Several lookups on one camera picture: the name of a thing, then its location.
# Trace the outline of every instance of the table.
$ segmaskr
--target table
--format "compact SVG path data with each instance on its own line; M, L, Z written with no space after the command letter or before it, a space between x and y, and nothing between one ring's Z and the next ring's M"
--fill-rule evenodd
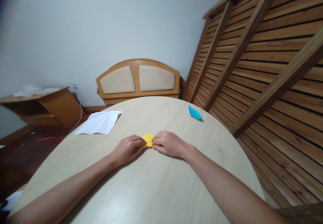
M69 128L81 114L80 104L68 87L30 97L7 96L0 104L34 128Z
M203 117L190 116L188 105ZM264 199L247 156L229 131L195 105L170 97L142 97L105 111L123 111L108 135L69 135L48 156L22 193L13 213L55 185L109 154L129 135L173 131L234 174ZM146 151L111 172L63 223L228 223L207 189L181 159Z

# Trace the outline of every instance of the oval table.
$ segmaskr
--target oval table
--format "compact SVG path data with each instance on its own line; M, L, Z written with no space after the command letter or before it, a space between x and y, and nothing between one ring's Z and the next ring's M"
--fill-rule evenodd
M191 117L188 105L203 117ZM132 134L172 131L235 175L264 199L250 161L229 131L206 111L169 97L141 97L105 111L123 111L108 135L66 137L36 171L13 213L55 185L109 154ZM62 223L229 223L182 159L149 148L107 175Z

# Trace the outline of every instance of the upholstered panel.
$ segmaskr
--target upholstered panel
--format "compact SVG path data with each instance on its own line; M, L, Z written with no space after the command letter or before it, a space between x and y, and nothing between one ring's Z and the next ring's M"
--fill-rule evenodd
M175 74L165 69L140 65L140 91L169 90L175 88Z
M105 94L135 92L135 82L131 66L119 68L104 76L101 80L101 87Z

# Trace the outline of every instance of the cable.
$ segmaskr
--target cable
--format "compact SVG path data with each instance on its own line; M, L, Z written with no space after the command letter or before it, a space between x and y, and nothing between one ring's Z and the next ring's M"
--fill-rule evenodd
M83 97L82 97L82 95L80 94L80 92L76 89L76 88L74 88L75 90L76 90L76 92L80 95L80 97L82 98L82 100L83 100L83 102L84 102L84 99L83 99ZM76 125L73 127L73 129L72 130L70 130L69 131L69 133L66 135L66 136L68 136L75 128L76 128L76 126L80 123L80 121L81 121L81 119L82 119L82 111L83 111L83 109L82 109L82 104L81 104L81 101L80 101L80 109L81 109L81 113L80 113L80 119L78 120L78 122L76 123Z

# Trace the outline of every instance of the yellow paper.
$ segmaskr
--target yellow paper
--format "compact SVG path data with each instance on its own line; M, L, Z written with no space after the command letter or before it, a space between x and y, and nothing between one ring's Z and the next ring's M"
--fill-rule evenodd
M152 139L153 139L153 137L154 137L155 135L153 135L153 134L150 134L150 133L148 133L148 134L146 134L146 135L144 135L144 136L142 136L142 138L146 141L146 146L147 147L151 147L152 146Z

